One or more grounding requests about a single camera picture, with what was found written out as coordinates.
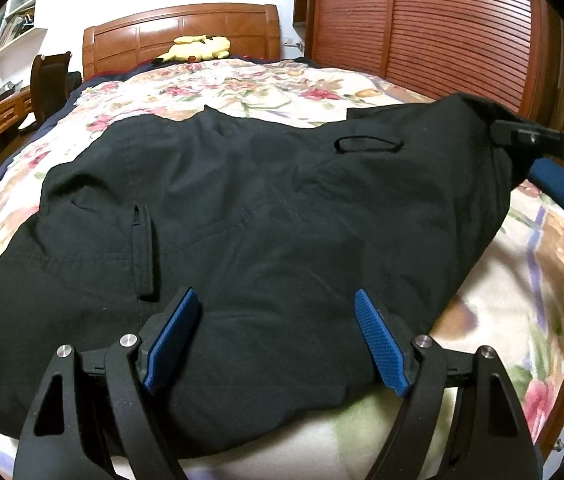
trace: yellow toy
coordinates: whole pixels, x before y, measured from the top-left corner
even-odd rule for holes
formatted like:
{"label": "yellow toy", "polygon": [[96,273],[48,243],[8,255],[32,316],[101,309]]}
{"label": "yellow toy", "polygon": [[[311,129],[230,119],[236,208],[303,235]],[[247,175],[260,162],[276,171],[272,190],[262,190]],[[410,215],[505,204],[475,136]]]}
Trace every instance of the yellow toy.
{"label": "yellow toy", "polygon": [[176,38],[171,49],[157,59],[165,61],[208,61],[210,59],[224,59],[229,55],[231,42],[222,36],[207,38],[204,36],[182,36]]}

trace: bed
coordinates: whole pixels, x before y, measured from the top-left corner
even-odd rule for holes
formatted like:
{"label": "bed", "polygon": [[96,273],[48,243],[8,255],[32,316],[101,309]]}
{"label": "bed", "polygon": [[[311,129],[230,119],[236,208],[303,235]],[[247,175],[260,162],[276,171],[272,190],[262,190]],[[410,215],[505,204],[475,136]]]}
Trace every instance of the bed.
{"label": "bed", "polygon": [[[157,68],[145,63],[173,38],[199,33],[229,37],[232,58]],[[274,6],[171,7],[88,28],[83,66],[90,80],[0,173],[0,254],[38,210],[46,172],[73,160],[117,120],[138,114],[186,120],[207,105],[303,127],[310,135],[311,128],[344,120],[349,107],[430,101],[365,73],[265,61],[279,56]],[[564,211],[549,196],[529,182],[513,191],[502,228],[432,334],[446,348],[474,352],[489,344],[498,350],[538,441],[564,384]],[[350,406],[307,413],[255,442],[182,465],[190,479],[361,479],[399,405],[391,391],[378,387]],[[422,478],[441,459],[453,405],[454,391],[448,390]],[[16,446],[0,434],[5,478]],[[124,459],[116,466],[132,477]]]}

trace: silver bolt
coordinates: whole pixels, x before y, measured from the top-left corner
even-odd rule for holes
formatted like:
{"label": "silver bolt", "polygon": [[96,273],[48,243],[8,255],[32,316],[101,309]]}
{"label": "silver bolt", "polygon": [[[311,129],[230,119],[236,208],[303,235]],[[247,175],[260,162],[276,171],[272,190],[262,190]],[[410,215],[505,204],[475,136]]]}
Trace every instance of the silver bolt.
{"label": "silver bolt", "polygon": [[553,446],[553,450],[554,450],[554,451],[557,451],[558,453],[560,453],[563,449],[564,449],[564,443],[563,443],[562,439],[559,438],[559,439],[555,442],[555,445]]}
{"label": "silver bolt", "polygon": [[69,357],[72,351],[73,348],[71,348],[71,345],[62,345],[57,349],[56,354],[58,357]]}
{"label": "silver bolt", "polygon": [[428,348],[433,345],[433,339],[428,335],[415,336],[415,344],[420,348]]}
{"label": "silver bolt", "polygon": [[483,346],[482,348],[480,348],[480,354],[482,354],[487,359],[493,359],[497,355],[495,353],[495,350],[490,346]]}
{"label": "silver bolt", "polygon": [[137,343],[137,335],[135,334],[126,334],[120,338],[120,344],[125,347],[129,348]]}

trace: bedspread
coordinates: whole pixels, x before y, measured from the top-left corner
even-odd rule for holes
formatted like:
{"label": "bedspread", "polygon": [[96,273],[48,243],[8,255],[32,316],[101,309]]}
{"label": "bedspread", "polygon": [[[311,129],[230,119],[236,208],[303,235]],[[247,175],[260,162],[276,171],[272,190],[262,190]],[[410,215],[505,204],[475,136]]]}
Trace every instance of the bedspread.
{"label": "bedspread", "polygon": [[[214,60],[99,84],[8,167],[0,182],[0,255],[37,211],[46,172],[72,161],[113,121],[137,114],[183,120],[208,105],[312,128],[344,120],[349,107],[427,100],[374,76],[291,61]],[[564,378],[564,211],[528,182],[514,190],[504,224],[432,334],[446,348],[474,352],[489,344],[498,351],[536,439]],[[444,395],[422,478],[441,459],[454,395]],[[308,414],[257,442],[182,464],[191,479],[362,479],[400,402],[378,387],[340,410]],[[15,450],[16,442],[0,435],[0,469],[7,478]],[[116,463],[130,474],[123,461]]]}

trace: pikachu ear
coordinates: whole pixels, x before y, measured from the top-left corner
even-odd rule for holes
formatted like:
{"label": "pikachu ear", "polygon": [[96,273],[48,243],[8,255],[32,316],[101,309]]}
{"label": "pikachu ear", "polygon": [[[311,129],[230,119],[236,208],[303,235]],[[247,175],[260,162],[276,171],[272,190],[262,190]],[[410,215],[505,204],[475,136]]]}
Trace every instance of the pikachu ear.
{"label": "pikachu ear", "polygon": [[193,43],[195,41],[206,40],[206,34],[203,36],[181,36],[179,38],[175,38],[173,43],[175,44],[182,44],[182,43]]}

